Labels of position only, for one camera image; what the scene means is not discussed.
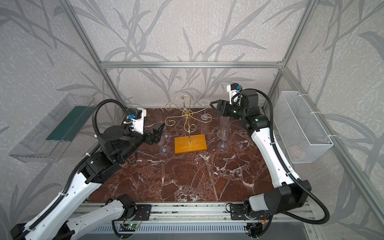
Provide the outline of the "clear wine glass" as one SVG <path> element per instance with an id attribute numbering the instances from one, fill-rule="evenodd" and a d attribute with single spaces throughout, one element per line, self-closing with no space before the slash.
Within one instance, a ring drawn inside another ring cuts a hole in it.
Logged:
<path id="1" fill-rule="evenodd" d="M 201 99 L 199 101 L 199 105 L 201 107 L 203 107 L 203 114 L 201 116 L 201 119 L 204 121 L 204 122 L 208 122 L 212 119 L 212 116 L 210 114 L 207 113 L 207 109 L 208 107 L 210 106 L 210 100 L 208 99 Z"/>
<path id="2" fill-rule="evenodd" d="M 158 143 L 157 143 L 158 147 L 159 147 L 159 154 L 162 155 L 162 156 L 166 156 L 169 154 L 170 152 L 170 149 L 169 147 L 165 144 L 165 142 L 163 140 L 160 140 Z"/>
<path id="3" fill-rule="evenodd" d="M 165 132 L 162 134 L 161 140 L 163 142 L 169 142 L 171 140 L 172 136 L 169 132 Z"/>
<path id="4" fill-rule="evenodd" d="M 190 96 L 188 94 L 185 94 L 185 93 L 181 93 L 181 94 L 178 94 L 177 95 L 177 101 L 179 103 L 182 103 L 183 107 L 183 111 L 187 111 L 188 108 L 187 108 L 187 104 L 189 103 L 189 101 L 191 100 Z"/>
<path id="5" fill-rule="evenodd" d="M 229 130 L 230 130 L 230 117 L 220 117 L 220 130 L 217 133 L 217 136 L 220 138 L 221 141 L 226 142 L 228 140 L 229 136 Z"/>

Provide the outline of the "amber wine glass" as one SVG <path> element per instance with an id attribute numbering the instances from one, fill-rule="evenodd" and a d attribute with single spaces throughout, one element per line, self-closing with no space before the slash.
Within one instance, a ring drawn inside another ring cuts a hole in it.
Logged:
<path id="1" fill-rule="evenodd" d="M 225 152 L 228 149 L 228 135 L 229 135 L 229 129 L 222 128 L 220 131 L 218 131 L 217 136 L 220 139 L 220 142 L 218 143 L 218 149 L 222 152 Z"/>

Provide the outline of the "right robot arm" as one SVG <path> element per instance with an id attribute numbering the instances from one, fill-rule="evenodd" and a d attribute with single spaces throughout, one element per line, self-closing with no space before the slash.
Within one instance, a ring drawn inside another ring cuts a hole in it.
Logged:
<path id="1" fill-rule="evenodd" d="M 284 156 L 275 140 L 273 127 L 274 114 L 269 117 L 261 113 L 259 96 L 267 95 L 256 89 L 230 88 L 230 99 L 210 102 L 213 111 L 222 117 L 239 120 L 251 139 L 258 147 L 271 175 L 274 188 L 268 192 L 247 197 L 243 213 L 250 220 L 256 219 L 262 212 L 271 215 L 284 214 L 300 222 L 316 224 L 291 211 L 304 205 L 312 197 L 312 187 L 308 181 L 300 179 Z"/>

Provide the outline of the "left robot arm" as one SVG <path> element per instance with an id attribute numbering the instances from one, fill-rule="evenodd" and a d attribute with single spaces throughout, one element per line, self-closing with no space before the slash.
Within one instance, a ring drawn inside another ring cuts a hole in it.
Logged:
<path id="1" fill-rule="evenodd" d="M 118 171 L 143 143 L 161 140 L 165 124 L 151 133 L 126 134 L 123 126 L 112 126 L 97 136 L 98 145 L 71 172 L 58 196 L 35 218 L 11 230 L 14 240 L 76 240 L 98 226 L 133 213 L 135 205 L 126 195 L 86 215 L 73 218 L 83 201 Z"/>

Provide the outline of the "yellow wooden rack base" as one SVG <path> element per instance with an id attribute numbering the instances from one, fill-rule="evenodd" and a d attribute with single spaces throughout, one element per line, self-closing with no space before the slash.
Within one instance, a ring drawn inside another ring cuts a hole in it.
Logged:
<path id="1" fill-rule="evenodd" d="M 175 138 L 175 154 L 206 151 L 208 149 L 205 135 L 193 135 Z"/>

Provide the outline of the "green circuit board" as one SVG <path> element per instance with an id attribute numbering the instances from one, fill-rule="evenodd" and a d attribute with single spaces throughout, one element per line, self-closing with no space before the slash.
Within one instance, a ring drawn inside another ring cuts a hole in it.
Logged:
<path id="1" fill-rule="evenodd" d="M 136 232 L 140 227 L 140 223 L 123 223 L 120 225 L 121 232 Z"/>

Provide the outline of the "aluminium frame crossbar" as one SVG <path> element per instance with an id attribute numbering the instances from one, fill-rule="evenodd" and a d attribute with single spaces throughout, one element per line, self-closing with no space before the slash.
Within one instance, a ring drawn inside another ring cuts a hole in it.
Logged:
<path id="1" fill-rule="evenodd" d="M 282 62 L 100 62 L 104 69 L 162 69 L 162 68 L 235 68 L 235 69 L 279 69 Z"/>

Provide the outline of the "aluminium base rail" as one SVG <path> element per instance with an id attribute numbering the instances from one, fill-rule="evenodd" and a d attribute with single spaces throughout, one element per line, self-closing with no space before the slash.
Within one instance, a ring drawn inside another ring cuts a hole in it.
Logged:
<path id="1" fill-rule="evenodd" d="M 163 202 L 139 203 L 140 211 L 132 220 L 107 221 L 91 231 L 92 234 L 190 234 L 190 233 L 246 233 L 250 227 L 288 223 L 301 224 L 284 214 L 271 215 L 262 211 L 248 219 L 241 202 Z M 140 223 L 136 232 L 121 232 L 123 223 Z"/>

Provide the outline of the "clear plastic wall bin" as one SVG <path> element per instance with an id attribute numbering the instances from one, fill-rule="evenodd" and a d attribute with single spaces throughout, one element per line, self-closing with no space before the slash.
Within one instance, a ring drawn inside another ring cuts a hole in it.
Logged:
<path id="1" fill-rule="evenodd" d="M 23 163 L 56 163 L 96 108 L 95 98 L 67 94 L 9 153 Z"/>

